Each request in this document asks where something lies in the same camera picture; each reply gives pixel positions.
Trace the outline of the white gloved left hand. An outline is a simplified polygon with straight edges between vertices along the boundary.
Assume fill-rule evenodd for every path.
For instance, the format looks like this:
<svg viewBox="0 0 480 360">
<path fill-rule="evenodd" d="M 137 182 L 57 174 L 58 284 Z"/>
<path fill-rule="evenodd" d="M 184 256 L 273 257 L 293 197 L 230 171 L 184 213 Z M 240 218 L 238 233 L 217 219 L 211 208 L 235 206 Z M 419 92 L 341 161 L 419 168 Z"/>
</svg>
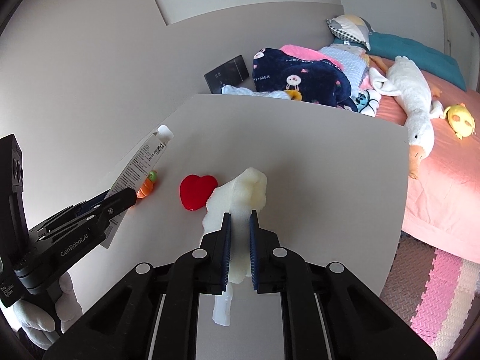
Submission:
<svg viewBox="0 0 480 360">
<path fill-rule="evenodd" d="M 61 331 L 65 333 L 82 316 L 83 310 L 69 273 L 61 275 L 58 282 L 62 295 L 55 303 L 55 311 L 61 322 Z M 28 339 L 36 347 L 48 350 L 52 341 L 47 337 L 47 332 L 55 330 L 55 320 L 46 311 L 25 300 L 18 300 L 12 308 Z"/>
</svg>

